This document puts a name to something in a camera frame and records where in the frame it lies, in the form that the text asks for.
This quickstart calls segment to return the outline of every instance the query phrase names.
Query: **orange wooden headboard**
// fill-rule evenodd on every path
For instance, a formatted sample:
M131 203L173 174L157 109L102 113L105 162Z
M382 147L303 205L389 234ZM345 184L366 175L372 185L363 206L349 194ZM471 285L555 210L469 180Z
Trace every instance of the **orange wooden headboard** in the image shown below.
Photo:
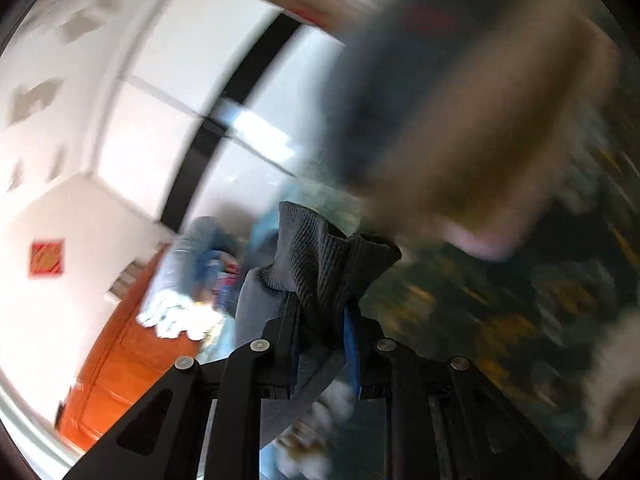
M195 356L198 342L185 333L162 339L136 322L146 289L166 247L153 257L120 301L82 365L56 423L58 433L88 450L181 355Z

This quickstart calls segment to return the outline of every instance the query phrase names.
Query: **orange wooden furniture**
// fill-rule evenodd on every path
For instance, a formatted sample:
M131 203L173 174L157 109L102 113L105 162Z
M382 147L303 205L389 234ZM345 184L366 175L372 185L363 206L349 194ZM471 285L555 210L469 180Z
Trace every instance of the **orange wooden furniture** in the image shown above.
M164 250L156 254L120 301L84 361L58 417L58 433L88 450L181 355L195 356L198 342L184 334L161 339L136 314Z

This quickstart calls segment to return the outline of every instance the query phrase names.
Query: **metal screw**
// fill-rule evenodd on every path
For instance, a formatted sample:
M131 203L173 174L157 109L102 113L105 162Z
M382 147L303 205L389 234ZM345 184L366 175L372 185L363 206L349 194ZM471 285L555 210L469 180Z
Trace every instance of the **metal screw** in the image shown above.
M174 366L178 368L178 370L188 370L193 366L194 362L193 357L183 355L175 360Z
M251 341L251 344L249 345L251 350L254 352L264 352L269 349L269 346L271 345L269 345L269 342L266 339L255 339Z
M392 352L396 349L396 342L393 339L379 339L376 346L383 352Z
M464 372L469 368L469 359L467 359L466 357L462 357L460 355L457 357L454 357L451 360L451 367L460 372Z

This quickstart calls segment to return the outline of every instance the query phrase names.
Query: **red object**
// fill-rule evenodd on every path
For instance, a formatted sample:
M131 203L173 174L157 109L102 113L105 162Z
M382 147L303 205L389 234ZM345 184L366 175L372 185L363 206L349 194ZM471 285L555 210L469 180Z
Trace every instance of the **red object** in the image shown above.
M161 339L136 322L164 249L149 262L100 332L56 423L58 433L87 451L174 364L194 357L199 342L184 332Z
M64 240L36 240L31 243L29 276L61 276L64 273Z

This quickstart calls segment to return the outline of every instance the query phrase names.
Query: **red square decoration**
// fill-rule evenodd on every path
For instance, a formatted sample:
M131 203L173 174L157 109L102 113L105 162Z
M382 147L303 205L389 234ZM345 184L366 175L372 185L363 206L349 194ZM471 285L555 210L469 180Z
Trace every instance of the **red square decoration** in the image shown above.
M31 243L29 276L61 276L64 240L35 240Z

